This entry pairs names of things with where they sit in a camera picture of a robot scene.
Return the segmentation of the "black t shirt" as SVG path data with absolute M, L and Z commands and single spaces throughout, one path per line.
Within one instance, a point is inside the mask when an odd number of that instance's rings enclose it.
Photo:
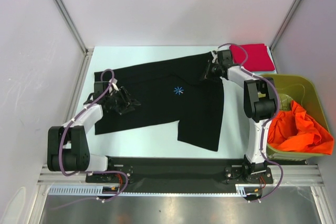
M 120 115 L 104 113 L 95 134 L 178 122 L 177 140 L 210 151 L 218 151 L 224 109 L 221 78 L 202 78 L 213 60 L 211 52 L 165 61 L 95 72 L 95 81 L 117 80 L 140 105 Z

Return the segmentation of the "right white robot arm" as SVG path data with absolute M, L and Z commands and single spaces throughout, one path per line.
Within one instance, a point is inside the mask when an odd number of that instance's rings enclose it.
M 254 183 L 267 171 L 267 136 L 272 119 L 279 112 L 279 97 L 272 78 L 254 74 L 234 63 L 232 53 L 213 50 L 201 79 L 222 77 L 239 85 L 244 92 L 243 107 L 249 118 L 247 152 L 238 178 Z

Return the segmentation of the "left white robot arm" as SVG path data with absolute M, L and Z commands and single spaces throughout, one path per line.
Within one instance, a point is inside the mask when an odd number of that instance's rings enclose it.
M 48 169 L 65 176 L 97 173 L 103 181 L 112 181 L 116 169 L 109 165 L 107 156 L 90 153 L 87 133 L 108 113 L 123 115 L 140 105 L 125 87 L 118 87 L 113 81 L 95 82 L 94 92 L 88 95 L 80 112 L 63 125 L 48 130 Z

